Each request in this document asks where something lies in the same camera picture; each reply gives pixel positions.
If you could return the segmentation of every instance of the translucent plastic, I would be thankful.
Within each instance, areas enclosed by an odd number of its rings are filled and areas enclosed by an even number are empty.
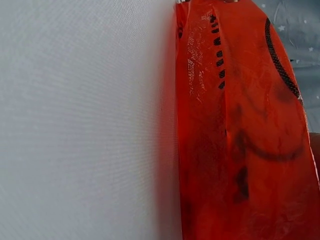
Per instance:
[[[297,82],[250,0],[176,5],[184,240],[319,240],[320,190]]]

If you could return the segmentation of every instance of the white fabric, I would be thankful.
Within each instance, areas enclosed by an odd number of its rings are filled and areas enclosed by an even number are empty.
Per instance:
[[[173,6],[0,2],[1,240],[181,239]]]

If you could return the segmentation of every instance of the black dashed line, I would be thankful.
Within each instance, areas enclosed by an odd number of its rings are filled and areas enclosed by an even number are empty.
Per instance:
[[[219,72],[219,78],[223,79],[226,76],[226,70],[223,69],[221,72]]]
[[[211,15],[211,16],[210,16],[210,23],[213,24],[216,19],[217,19],[216,16]]]
[[[216,56],[217,56],[218,58],[222,58],[222,56],[223,56],[222,51],[221,51],[221,50],[218,51],[218,52],[216,53]]]
[[[220,83],[220,85],[218,86],[218,88],[222,90],[222,89],[224,89],[225,85],[226,85],[226,82],[223,81],[222,83]]]
[[[223,58],[216,62],[216,66],[217,67],[220,67],[222,64],[224,64],[224,59]]]
[[[219,28],[213,29],[211,32],[212,32],[213,34],[217,34],[217,33],[219,32]]]
[[[218,37],[213,41],[213,44],[214,44],[215,46],[221,45],[221,38],[218,36]]]

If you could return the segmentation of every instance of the orange-red bag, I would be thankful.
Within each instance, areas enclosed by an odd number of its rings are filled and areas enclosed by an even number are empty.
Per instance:
[[[320,240],[320,190],[284,47],[251,1],[177,4],[184,240]]]

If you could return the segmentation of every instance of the black ink marking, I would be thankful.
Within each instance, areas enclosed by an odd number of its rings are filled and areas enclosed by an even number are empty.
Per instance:
[[[221,50],[218,51],[218,52],[216,53],[216,56],[217,56],[218,58],[221,58],[221,57],[223,56],[222,51],[221,51]]]
[[[266,19],[265,21],[265,27],[264,27],[264,32],[265,32],[265,41],[268,46],[268,50],[271,56],[271,59],[273,61],[273,64],[275,66],[275,69],[279,73],[281,79],[285,83],[285,85],[290,89],[290,91],[299,99],[300,98],[300,92],[294,81],[290,78],[290,76],[287,74],[286,70],[282,66],[275,47],[273,45],[272,39],[271,39],[271,33],[270,33],[270,20],[269,18]]]
[[[226,70],[223,69],[221,72],[219,72],[219,78],[223,79],[226,76]]]
[[[211,32],[212,32],[213,34],[217,34],[217,33],[219,32],[219,28],[213,29]]]
[[[224,89],[225,85],[226,85],[226,81],[223,81],[222,83],[220,83],[218,88],[222,90]]]
[[[264,149],[259,148],[254,142],[249,138],[244,130],[241,130],[239,134],[243,139],[243,146],[246,150],[251,151],[253,154],[259,158],[265,159],[270,162],[289,162],[294,161],[297,157],[301,156],[304,152],[304,145],[301,144],[295,148],[293,151],[288,153],[273,153],[268,152]]]
[[[248,186],[248,168],[243,166],[235,177],[235,182],[238,186],[240,193],[246,199],[249,198],[249,186]]]
[[[179,39],[181,39],[183,34],[184,34],[184,28],[181,25],[182,24],[180,24],[180,27],[178,28],[178,37],[179,37]]]
[[[213,41],[213,44],[214,44],[215,46],[221,45],[221,38],[218,36],[218,37]]]
[[[224,64],[224,59],[220,59],[216,62],[217,67],[220,67],[222,64]]]
[[[210,16],[210,23],[213,24],[216,19],[217,19],[216,16],[211,15],[211,16]]]

